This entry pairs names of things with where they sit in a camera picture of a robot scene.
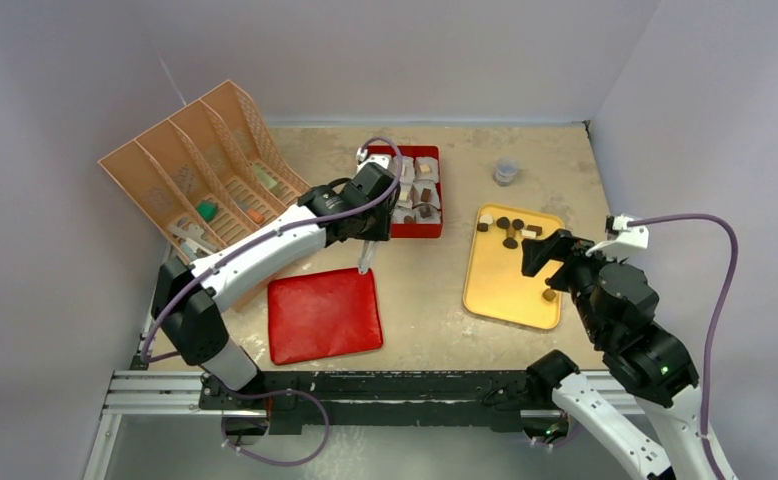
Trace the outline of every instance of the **beige table surface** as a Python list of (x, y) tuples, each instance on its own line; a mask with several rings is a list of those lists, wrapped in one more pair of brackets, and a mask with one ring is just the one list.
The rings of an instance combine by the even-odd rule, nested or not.
[[(261, 369), (524, 369), (554, 348), (582, 368), (604, 368), (567, 298), (560, 323), (552, 330), (480, 317), (462, 304), (476, 213), (484, 203), (550, 213), (576, 235), (604, 239), (607, 201), (583, 125), (276, 128), (272, 135), (289, 165), (313, 185), (351, 176), (357, 147), (373, 135), (398, 144), (436, 145), (446, 213), (441, 238), (392, 239), (378, 248), (372, 269), (384, 335), (380, 350), (277, 367), (268, 353), (265, 292), (241, 312), (226, 312), (231, 337)], [(492, 180), (493, 162), (503, 156), (516, 158), (522, 167), (509, 187)], [(361, 242), (353, 241), (333, 245), (281, 276), (354, 267), (361, 248)], [(167, 338), (158, 335), (154, 352), (170, 350)], [(179, 357), (152, 366), (190, 369)]]

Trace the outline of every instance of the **white connector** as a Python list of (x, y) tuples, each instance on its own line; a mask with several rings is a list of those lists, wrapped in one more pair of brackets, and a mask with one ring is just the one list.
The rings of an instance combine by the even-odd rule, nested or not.
[(617, 215), (607, 229), (607, 240), (586, 251), (586, 255), (601, 252), (610, 260), (624, 260), (648, 248), (648, 227), (629, 227), (636, 220), (629, 215)]

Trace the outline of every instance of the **plastic cup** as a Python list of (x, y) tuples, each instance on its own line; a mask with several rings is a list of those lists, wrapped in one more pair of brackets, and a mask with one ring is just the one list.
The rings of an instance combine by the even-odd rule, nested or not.
[(495, 173), (492, 177), (495, 179), (495, 183), (502, 187), (506, 187), (513, 183), (517, 173), (519, 173), (519, 164), (516, 159), (503, 157), (498, 159), (495, 163)]

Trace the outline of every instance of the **green object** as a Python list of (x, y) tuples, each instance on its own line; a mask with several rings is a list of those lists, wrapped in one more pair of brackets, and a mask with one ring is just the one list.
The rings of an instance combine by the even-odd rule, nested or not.
[(215, 214), (218, 213), (218, 205), (204, 200), (198, 204), (198, 213), (205, 222), (208, 222), (215, 218)]
[(265, 170), (262, 169), (259, 165), (254, 163), (251, 165), (251, 169), (254, 171), (254, 175), (257, 176), (259, 179), (259, 183), (262, 184), (263, 187), (267, 188), (268, 190), (274, 190), (277, 188), (277, 180), (274, 180), (274, 178), (271, 177), (268, 173), (265, 172)]

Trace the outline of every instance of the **red pad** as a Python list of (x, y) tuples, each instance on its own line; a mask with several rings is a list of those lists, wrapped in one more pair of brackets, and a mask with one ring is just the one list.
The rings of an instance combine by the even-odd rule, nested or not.
[(268, 284), (268, 343), (276, 365), (383, 346), (371, 270), (356, 268)]

